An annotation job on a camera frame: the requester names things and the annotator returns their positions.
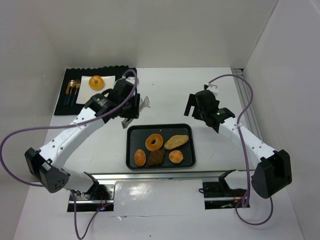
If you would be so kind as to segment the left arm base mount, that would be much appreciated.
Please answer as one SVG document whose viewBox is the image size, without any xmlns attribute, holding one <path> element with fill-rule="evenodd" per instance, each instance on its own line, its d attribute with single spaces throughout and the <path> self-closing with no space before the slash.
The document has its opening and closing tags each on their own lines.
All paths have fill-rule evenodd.
<svg viewBox="0 0 320 240">
<path fill-rule="evenodd" d="M 78 212 L 112 212 L 114 210 L 114 182 L 99 182 L 88 172 L 72 172 L 64 188 L 73 191 L 69 197 L 68 212 L 73 212 L 76 203 Z"/>
</svg>

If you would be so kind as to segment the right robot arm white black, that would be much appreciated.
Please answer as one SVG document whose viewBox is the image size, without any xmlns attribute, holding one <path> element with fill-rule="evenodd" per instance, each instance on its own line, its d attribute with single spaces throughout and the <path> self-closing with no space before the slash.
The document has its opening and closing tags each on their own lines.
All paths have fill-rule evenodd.
<svg viewBox="0 0 320 240">
<path fill-rule="evenodd" d="M 219 103 L 209 89 L 190 94 L 184 115 L 188 116 L 193 106 L 193 118 L 204 121 L 208 127 L 225 136 L 238 148 L 245 147 L 248 161 L 255 166 L 251 184 L 260 197 L 268 199 L 291 184 L 290 155 L 283 149 L 277 151 L 263 143 L 238 123 L 236 115 L 228 108 L 219 108 Z"/>
</svg>

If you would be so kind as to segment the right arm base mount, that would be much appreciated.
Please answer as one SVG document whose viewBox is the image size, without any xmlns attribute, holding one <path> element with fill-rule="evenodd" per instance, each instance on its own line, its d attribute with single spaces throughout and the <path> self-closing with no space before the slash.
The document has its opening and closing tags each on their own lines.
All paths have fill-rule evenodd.
<svg viewBox="0 0 320 240">
<path fill-rule="evenodd" d="M 202 188 L 198 192 L 204 197 L 206 210 L 234 209 L 242 201 L 246 189 L 230 188 L 226 182 L 226 177 L 235 171 L 235 169 L 226 171 L 218 177 L 218 180 L 202 183 Z"/>
</svg>

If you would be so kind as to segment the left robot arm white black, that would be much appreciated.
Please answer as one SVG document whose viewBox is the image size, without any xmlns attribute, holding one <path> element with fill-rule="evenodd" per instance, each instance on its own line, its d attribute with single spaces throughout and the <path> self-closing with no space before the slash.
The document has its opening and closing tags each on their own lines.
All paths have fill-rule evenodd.
<svg viewBox="0 0 320 240">
<path fill-rule="evenodd" d="M 25 152 L 31 174 L 50 193 L 67 189 L 94 196 L 103 191 L 91 174 L 66 169 L 64 165 L 71 154 L 110 119 L 137 119 L 139 102 L 136 85 L 123 78 L 118 79 L 113 88 L 93 95 L 69 128 L 40 149 L 29 148 Z"/>
</svg>

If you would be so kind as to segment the orange donut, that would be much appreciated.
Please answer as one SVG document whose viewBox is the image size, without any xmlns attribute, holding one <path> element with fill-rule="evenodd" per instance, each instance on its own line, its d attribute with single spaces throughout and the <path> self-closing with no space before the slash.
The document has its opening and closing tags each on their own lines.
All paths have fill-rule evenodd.
<svg viewBox="0 0 320 240">
<path fill-rule="evenodd" d="M 89 87 L 94 91 L 100 91 L 103 89 L 105 83 L 101 76 L 94 75 L 88 81 Z"/>
<path fill-rule="evenodd" d="M 162 146 L 163 146 L 163 137 L 158 133 L 151 134 L 145 140 L 145 147 L 150 152 L 160 150 Z"/>
</svg>

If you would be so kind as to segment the metal tongs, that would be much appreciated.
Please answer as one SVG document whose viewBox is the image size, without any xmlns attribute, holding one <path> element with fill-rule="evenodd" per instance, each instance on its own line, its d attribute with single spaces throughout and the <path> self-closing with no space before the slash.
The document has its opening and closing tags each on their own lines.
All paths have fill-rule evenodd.
<svg viewBox="0 0 320 240">
<path fill-rule="evenodd" d="M 126 129 L 134 119 L 138 119 L 139 115 L 140 115 L 140 112 L 145 108 L 150 108 L 150 100 L 149 100 L 148 96 L 146 96 L 143 100 L 142 99 L 139 100 L 138 114 L 136 114 L 135 117 L 133 117 L 133 116 L 126 117 L 121 122 L 122 128 Z"/>
</svg>

